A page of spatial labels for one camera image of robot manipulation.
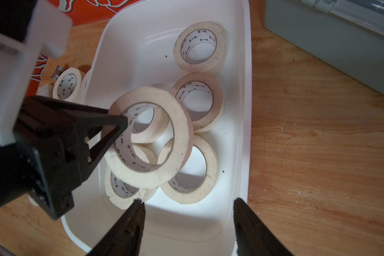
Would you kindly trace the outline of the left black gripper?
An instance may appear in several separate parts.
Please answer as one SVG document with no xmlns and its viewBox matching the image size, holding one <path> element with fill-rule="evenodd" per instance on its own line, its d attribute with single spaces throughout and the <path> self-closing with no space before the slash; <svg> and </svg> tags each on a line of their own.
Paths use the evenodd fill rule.
<svg viewBox="0 0 384 256">
<path fill-rule="evenodd" d="M 0 146 L 0 207 L 29 194 L 54 220 L 73 206 L 88 179 L 128 127 L 108 110 L 47 97 L 26 97 L 14 125 L 15 143 Z"/>
</svg>

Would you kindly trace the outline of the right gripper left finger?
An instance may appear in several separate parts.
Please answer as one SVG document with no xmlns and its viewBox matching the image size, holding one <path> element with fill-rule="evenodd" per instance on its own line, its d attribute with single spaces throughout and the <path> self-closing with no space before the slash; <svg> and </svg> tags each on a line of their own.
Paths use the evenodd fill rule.
<svg viewBox="0 0 384 256">
<path fill-rule="evenodd" d="M 138 256 L 146 218 L 145 204 L 135 199 L 89 256 Z"/>
</svg>

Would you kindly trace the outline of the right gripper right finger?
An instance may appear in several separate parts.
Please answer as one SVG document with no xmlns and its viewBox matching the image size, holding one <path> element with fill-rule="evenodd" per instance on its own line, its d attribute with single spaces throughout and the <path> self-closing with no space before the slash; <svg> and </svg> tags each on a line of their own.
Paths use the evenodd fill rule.
<svg viewBox="0 0 384 256">
<path fill-rule="evenodd" d="M 233 211 L 239 256 L 293 256 L 243 199 L 234 201 Z"/>
</svg>

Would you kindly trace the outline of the masking tape roll four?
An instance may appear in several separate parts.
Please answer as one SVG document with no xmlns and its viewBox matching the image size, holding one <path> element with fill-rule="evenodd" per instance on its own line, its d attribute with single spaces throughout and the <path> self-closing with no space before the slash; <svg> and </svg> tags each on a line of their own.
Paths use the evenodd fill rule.
<svg viewBox="0 0 384 256">
<path fill-rule="evenodd" d="M 82 84 L 85 73 L 77 68 L 65 70 L 56 80 L 53 99 L 82 103 Z"/>
</svg>

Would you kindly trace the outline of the masking tape roll eight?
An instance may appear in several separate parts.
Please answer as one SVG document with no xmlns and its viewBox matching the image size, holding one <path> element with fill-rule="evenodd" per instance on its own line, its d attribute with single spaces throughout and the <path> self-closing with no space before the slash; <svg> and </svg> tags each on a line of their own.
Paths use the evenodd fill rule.
<svg viewBox="0 0 384 256">
<path fill-rule="evenodd" d="M 133 149 L 132 127 L 136 115 L 152 107 L 166 112 L 173 126 L 170 153 L 163 163 L 152 165 L 140 160 Z M 156 87 L 139 87 L 119 97 L 108 110 L 113 117 L 126 117 L 128 128 L 119 133 L 104 158 L 113 174 L 132 187 L 154 189 L 170 181 L 191 155 L 194 135 L 188 112 L 178 100 Z"/>
</svg>

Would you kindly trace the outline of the masking tape roll two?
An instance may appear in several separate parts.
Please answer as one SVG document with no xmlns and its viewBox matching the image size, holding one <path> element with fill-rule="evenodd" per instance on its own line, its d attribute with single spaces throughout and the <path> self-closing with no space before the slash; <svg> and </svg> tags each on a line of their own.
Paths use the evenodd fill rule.
<svg viewBox="0 0 384 256">
<path fill-rule="evenodd" d="M 142 112 L 136 119 L 131 140 L 136 144 L 151 144 L 157 141 L 167 128 L 169 118 L 160 108 L 151 108 Z"/>
</svg>

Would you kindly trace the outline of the white plastic storage tray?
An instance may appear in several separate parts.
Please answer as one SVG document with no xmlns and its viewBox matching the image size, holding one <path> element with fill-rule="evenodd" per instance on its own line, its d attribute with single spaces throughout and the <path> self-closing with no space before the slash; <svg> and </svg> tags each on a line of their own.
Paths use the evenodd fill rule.
<svg viewBox="0 0 384 256">
<path fill-rule="evenodd" d="M 179 204 L 161 190 L 146 203 L 142 256 L 231 256 L 236 254 L 233 201 L 248 196 L 251 55 L 248 1 L 139 1 L 107 24 L 87 83 L 84 103 L 108 109 L 141 86 L 170 89 L 183 77 L 173 48 L 180 33 L 200 21 L 221 25 L 227 58 L 215 76 L 225 109 L 205 139 L 216 151 L 220 175 L 202 201 Z"/>
</svg>

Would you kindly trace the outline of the masking tape roll nine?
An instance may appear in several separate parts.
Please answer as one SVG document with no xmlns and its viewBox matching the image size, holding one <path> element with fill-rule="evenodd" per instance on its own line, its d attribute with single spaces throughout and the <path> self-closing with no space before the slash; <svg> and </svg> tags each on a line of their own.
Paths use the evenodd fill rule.
<svg viewBox="0 0 384 256">
<path fill-rule="evenodd" d="M 212 105 L 208 113 L 201 119 L 193 121 L 195 134 L 203 134 L 214 129 L 220 122 L 224 112 L 224 97 L 219 83 L 205 73 L 192 73 L 181 78 L 170 90 L 179 103 L 197 91 L 204 91 L 212 98 Z"/>
</svg>

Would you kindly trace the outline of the masking tape roll seven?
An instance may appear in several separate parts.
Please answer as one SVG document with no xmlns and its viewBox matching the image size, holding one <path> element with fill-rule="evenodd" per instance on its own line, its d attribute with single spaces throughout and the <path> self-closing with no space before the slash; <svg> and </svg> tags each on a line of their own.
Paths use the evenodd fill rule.
<svg viewBox="0 0 384 256">
<path fill-rule="evenodd" d="M 199 44 L 210 44 L 214 46 L 214 51 L 206 60 L 192 63 L 187 57 L 192 48 Z M 214 76 L 220 72 L 226 61 L 226 32 L 221 25 L 212 21 L 194 23 L 178 36 L 173 56 L 178 67 L 186 74 L 201 72 Z"/>
</svg>

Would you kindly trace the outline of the masking tape roll one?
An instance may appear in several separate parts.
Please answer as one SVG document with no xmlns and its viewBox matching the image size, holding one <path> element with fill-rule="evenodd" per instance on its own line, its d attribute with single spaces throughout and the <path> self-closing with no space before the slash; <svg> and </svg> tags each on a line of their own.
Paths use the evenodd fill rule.
<svg viewBox="0 0 384 256">
<path fill-rule="evenodd" d="M 91 77 L 92 70 L 90 69 L 82 79 L 81 87 L 80 87 L 80 96 L 81 96 L 81 103 L 83 104 L 85 101 L 85 93 L 87 88 L 87 83 Z"/>
</svg>

